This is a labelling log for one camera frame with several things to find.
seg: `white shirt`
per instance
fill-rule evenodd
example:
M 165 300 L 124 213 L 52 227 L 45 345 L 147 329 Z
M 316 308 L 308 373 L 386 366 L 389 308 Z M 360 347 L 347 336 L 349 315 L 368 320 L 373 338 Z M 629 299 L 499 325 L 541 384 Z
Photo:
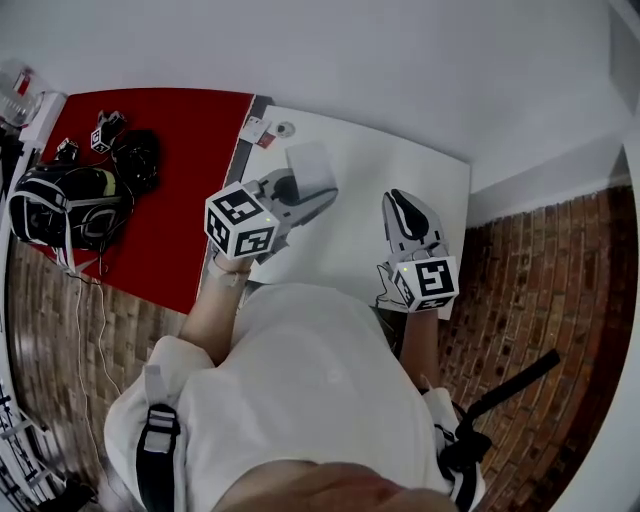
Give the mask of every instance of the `white shirt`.
M 357 463 L 405 487 L 450 492 L 427 403 L 365 304 L 328 288 L 265 286 L 238 314 L 233 343 L 218 368 L 173 337 L 149 360 L 186 427 L 187 510 L 210 512 L 247 471 L 284 459 Z M 428 395 L 453 414 L 444 389 Z M 139 501 L 147 407 L 138 379 L 105 424 L 109 458 Z

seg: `small box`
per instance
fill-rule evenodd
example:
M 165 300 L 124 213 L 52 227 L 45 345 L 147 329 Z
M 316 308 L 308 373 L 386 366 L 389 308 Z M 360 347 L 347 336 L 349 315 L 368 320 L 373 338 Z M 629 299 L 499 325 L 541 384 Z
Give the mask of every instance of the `small box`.
M 93 149 L 96 153 L 106 153 L 111 149 L 111 146 L 107 144 L 103 139 L 103 131 L 102 127 L 99 126 L 95 130 L 91 132 L 91 149 Z
M 411 313 L 446 306 L 460 292 L 455 256 L 401 261 L 391 281 Z
M 229 260 L 267 253 L 280 220 L 236 182 L 207 198 L 204 231 Z

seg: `white cable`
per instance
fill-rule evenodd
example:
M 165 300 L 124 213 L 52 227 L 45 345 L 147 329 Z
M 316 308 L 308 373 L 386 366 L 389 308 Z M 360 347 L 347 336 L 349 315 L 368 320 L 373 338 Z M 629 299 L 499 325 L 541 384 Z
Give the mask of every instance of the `white cable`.
M 115 381 L 111 378 L 111 375 L 109 375 L 109 371 L 107 370 L 107 361 L 104 358 L 104 352 L 102 352 L 102 335 L 104 334 L 104 329 L 107 326 L 107 314 L 104 310 L 104 291 L 102 290 L 102 283 L 98 283 L 98 289 L 100 290 L 100 303 L 102 304 L 102 329 L 100 330 L 100 337 L 98 338 L 98 351 L 100 352 L 100 357 L 102 358 L 102 367 L 104 368 L 104 373 L 107 376 L 107 379 L 109 379 L 109 382 L 111 382 L 113 387 L 116 388 L 116 393 L 118 393 L 118 396 L 120 396 L 122 392 L 120 391 L 120 388 L 115 383 Z
M 100 471 L 102 471 L 102 474 L 105 477 L 105 480 L 107 482 L 107 486 L 109 487 L 109 489 L 111 489 L 111 492 L 113 494 L 115 494 L 118 497 L 118 499 L 122 502 L 122 504 L 125 505 L 125 507 L 126 507 L 127 504 L 125 503 L 125 501 L 113 489 L 113 487 L 111 487 L 111 482 L 109 481 L 109 475 L 107 474 L 106 470 L 104 469 L 104 466 L 102 465 L 102 461 L 100 460 L 100 452 L 98 451 L 98 443 L 96 442 L 96 438 L 93 435 L 93 429 L 91 428 L 91 420 L 89 420 L 89 395 L 87 394 L 87 389 L 84 387 L 84 379 L 82 378 L 82 358 L 81 358 L 81 354 L 82 354 L 82 332 L 80 331 L 80 316 L 79 316 L 80 300 L 82 299 L 82 280 L 79 280 L 78 286 L 80 287 L 80 291 L 78 292 L 78 302 L 76 302 L 76 327 L 78 328 L 78 377 L 80 378 L 80 387 L 82 388 L 82 394 L 84 395 L 84 419 L 87 422 L 87 429 L 89 430 L 89 437 L 91 438 L 91 442 L 93 443 L 93 449 L 94 449 L 95 454 L 96 454 L 96 460 L 98 461 L 98 466 L 100 466 Z M 102 311 L 104 313 L 104 300 L 103 300 L 102 306 L 103 306 Z M 102 510 L 104 510 L 104 508 L 102 507 L 102 505 L 100 503 L 98 503 L 98 506 Z

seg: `black bar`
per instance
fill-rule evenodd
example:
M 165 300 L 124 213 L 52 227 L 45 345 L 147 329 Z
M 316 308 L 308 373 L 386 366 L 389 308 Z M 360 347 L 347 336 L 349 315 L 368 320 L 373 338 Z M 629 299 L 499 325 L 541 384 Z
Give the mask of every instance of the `black bar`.
M 485 412 L 493 409 L 496 405 L 508 400 L 516 393 L 519 393 L 529 384 L 538 380 L 549 370 L 560 363 L 560 356 L 555 349 L 550 350 L 533 363 L 528 368 L 522 370 L 518 375 L 512 377 L 507 382 L 501 384 L 496 389 L 492 389 L 484 394 L 480 400 L 474 403 L 467 411 L 467 418 L 473 421 Z

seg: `white wall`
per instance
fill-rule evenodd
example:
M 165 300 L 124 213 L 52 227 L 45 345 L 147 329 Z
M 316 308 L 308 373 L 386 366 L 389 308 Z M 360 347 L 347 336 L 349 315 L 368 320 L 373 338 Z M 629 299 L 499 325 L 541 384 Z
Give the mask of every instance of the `white wall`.
M 23 58 L 67 92 L 267 94 L 485 162 L 473 190 L 546 159 L 539 151 L 533 164 L 529 152 L 491 161 L 511 133 L 533 148 L 545 143 L 546 133 L 527 131 L 529 118 L 547 119 L 576 97 L 596 109 L 607 101 L 598 91 L 608 41 L 603 0 L 0 3 L 0 57 Z
M 640 119 L 625 151 L 640 211 Z M 627 512 L 640 496 L 640 310 L 636 306 L 629 352 L 618 389 L 585 461 L 551 512 Z
M 616 165 L 625 133 L 607 134 L 471 194 L 467 226 L 629 184 L 626 166 Z

